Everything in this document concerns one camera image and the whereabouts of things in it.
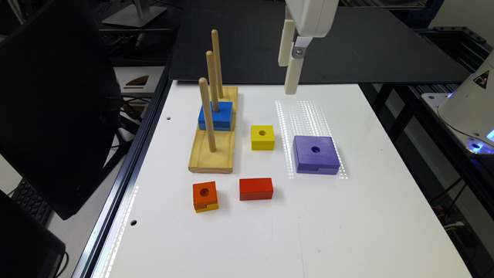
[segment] purple square block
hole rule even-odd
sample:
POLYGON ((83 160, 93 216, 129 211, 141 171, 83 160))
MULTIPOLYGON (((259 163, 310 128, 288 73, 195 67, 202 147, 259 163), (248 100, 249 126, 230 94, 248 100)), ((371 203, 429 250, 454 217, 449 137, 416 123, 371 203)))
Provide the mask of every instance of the purple square block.
POLYGON ((297 173, 335 175, 340 169, 331 137, 295 136, 293 154, 297 173))

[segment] blue square block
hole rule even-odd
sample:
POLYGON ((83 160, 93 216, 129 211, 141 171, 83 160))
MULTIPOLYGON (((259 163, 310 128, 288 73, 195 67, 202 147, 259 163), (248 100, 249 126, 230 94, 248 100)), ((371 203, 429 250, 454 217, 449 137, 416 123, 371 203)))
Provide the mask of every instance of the blue square block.
POLYGON ((297 173, 335 175, 340 169, 331 137, 295 136, 293 155, 297 173))
MULTIPOLYGON (((233 118, 233 103, 220 101, 218 102, 219 112, 214 113, 212 111, 213 104, 211 103, 211 114, 213 116, 213 127, 215 131, 231 131, 232 130, 232 118, 233 118)), ((206 122, 204 119, 204 110, 201 107, 201 113, 199 113, 199 129, 206 130, 206 122)))

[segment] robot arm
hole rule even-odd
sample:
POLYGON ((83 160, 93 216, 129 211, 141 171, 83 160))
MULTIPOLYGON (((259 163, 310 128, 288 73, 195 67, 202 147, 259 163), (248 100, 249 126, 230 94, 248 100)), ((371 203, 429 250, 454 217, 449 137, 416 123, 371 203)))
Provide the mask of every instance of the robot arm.
POLYGON ((278 63, 288 66, 285 93, 295 94, 303 57, 312 38, 323 38, 330 31, 339 0, 286 0, 285 24, 279 46, 278 63))

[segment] wooden peg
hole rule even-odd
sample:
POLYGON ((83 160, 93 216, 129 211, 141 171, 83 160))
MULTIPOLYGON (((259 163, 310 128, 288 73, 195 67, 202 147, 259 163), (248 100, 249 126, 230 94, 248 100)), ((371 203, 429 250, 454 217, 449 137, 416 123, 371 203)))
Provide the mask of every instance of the wooden peg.
POLYGON ((211 115, 211 105, 209 104, 208 81, 202 77, 199 80, 199 89, 201 90, 202 110, 206 122, 206 132, 208 133, 209 151, 216 151, 215 130, 213 128, 213 116, 211 115))
POLYGON ((213 53, 215 54, 215 68, 216 68, 216 87, 218 88, 218 98, 223 98, 223 79, 222 79, 222 63, 219 59, 219 39, 218 31, 211 31, 211 38, 213 41, 213 53))
POLYGON ((218 108, 218 89, 216 89, 216 70, 215 70, 215 55, 212 51, 206 52, 206 60, 208 61, 209 87, 211 89, 211 102, 213 103, 213 112, 219 112, 218 108))

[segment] black monitor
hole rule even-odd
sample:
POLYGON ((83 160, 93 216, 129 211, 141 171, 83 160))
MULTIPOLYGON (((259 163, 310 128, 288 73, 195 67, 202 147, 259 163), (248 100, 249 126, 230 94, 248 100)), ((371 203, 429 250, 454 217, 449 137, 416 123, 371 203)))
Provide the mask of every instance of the black monitor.
POLYGON ((122 97, 87 0, 48 0, 0 42, 0 154, 62 218, 98 187, 122 97))

